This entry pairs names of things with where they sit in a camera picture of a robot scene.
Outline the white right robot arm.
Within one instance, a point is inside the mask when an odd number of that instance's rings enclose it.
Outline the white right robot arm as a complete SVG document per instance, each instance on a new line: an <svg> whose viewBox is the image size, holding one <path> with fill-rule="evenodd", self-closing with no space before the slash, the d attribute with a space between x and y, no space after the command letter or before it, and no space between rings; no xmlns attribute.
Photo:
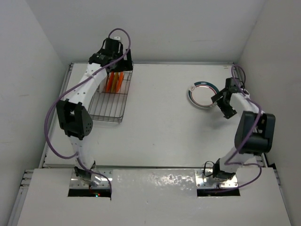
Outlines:
<svg viewBox="0 0 301 226"><path fill-rule="evenodd" d="M266 113L253 100L247 91L238 86L236 78L227 78L225 88L211 97L212 101L230 119L236 114L240 121L234 137L234 147L213 165L211 177L216 181L232 179L238 168L248 165L246 162L272 148L276 117Z"/></svg>

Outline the white plate teal rim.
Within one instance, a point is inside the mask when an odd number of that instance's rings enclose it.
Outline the white plate teal rim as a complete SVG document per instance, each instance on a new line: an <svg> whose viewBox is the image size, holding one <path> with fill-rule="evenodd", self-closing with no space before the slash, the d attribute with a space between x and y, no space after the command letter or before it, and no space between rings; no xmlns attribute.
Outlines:
<svg viewBox="0 0 301 226"><path fill-rule="evenodd" d="M210 109L217 105L211 97L219 92L218 88L209 82L198 81L193 83L187 91L188 100L197 108Z"/></svg>

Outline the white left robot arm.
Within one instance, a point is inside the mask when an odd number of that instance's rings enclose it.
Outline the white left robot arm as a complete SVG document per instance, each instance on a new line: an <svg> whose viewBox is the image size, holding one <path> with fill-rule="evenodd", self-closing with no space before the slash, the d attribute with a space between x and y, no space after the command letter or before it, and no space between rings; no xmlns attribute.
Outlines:
<svg viewBox="0 0 301 226"><path fill-rule="evenodd" d="M92 185L96 185L102 175L95 172L95 161L88 148L88 135L93 128L88 107L96 90L108 85L110 73L127 72L132 69L130 49L123 49L120 37L108 37L101 49L90 57L78 85L69 90L65 100L60 99L56 103L60 128L69 138L75 154L74 170L78 177Z"/></svg>

